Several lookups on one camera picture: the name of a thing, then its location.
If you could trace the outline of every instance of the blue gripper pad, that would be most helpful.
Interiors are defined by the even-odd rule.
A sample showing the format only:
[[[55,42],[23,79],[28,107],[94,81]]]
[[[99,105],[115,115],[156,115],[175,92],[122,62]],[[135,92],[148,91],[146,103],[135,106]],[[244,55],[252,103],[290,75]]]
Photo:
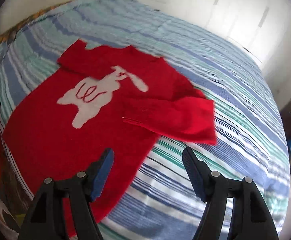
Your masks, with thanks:
[[[105,157],[102,166],[100,167],[98,174],[96,175],[93,181],[93,191],[90,194],[90,198],[92,201],[95,201],[97,197],[100,197],[105,182],[108,178],[109,172],[112,168],[114,161],[114,152],[112,149],[109,149],[109,153]]]
[[[208,198],[204,187],[205,174],[202,174],[207,170],[204,168],[203,170],[200,171],[200,168],[202,166],[201,163],[204,163],[206,166],[207,164],[205,162],[199,161],[190,147],[187,147],[183,150],[182,162],[189,176],[190,182],[192,184],[196,196],[199,197],[202,202],[207,202]]]

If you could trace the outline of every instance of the bed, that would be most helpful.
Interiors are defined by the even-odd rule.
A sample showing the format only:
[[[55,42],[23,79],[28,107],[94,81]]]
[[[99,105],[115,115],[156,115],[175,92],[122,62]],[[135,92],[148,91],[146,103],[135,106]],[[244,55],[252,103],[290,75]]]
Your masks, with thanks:
[[[56,60],[78,38],[88,48],[132,44],[163,56],[215,101],[217,145],[161,137],[99,224],[105,239],[192,239],[205,204],[195,196],[182,164],[187,146],[227,178],[253,178],[280,232],[289,196],[288,151],[277,106],[251,58],[223,38],[136,0],[75,0],[38,15],[12,38],[0,39],[1,132],[18,104],[59,68]],[[31,200],[34,192],[4,148],[22,188],[17,198]],[[228,199],[220,239],[227,237],[231,212]]]

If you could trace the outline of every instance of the white wardrobe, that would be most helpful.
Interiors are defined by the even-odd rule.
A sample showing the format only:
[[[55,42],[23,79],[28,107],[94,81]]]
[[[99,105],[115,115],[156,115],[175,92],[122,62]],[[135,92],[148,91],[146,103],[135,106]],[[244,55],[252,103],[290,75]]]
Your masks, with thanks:
[[[231,41],[261,68],[280,43],[291,11],[290,0],[139,1]]]

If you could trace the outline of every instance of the sweater sleeve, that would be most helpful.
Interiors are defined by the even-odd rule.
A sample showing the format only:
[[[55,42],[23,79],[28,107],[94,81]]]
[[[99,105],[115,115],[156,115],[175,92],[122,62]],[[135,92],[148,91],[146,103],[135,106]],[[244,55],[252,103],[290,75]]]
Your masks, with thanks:
[[[124,104],[124,122],[176,140],[216,144],[212,100],[195,96],[175,101],[129,98]]]

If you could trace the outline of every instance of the red sweater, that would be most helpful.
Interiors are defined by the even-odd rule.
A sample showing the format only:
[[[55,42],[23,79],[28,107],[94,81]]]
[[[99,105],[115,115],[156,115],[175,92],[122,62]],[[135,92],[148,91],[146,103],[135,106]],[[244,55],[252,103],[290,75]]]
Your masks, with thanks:
[[[213,101],[162,57],[85,46],[78,40],[62,54],[61,68],[13,111],[3,138],[33,193],[46,177],[70,178],[112,148],[114,164],[91,204],[99,222],[160,135],[207,144],[216,136]]]

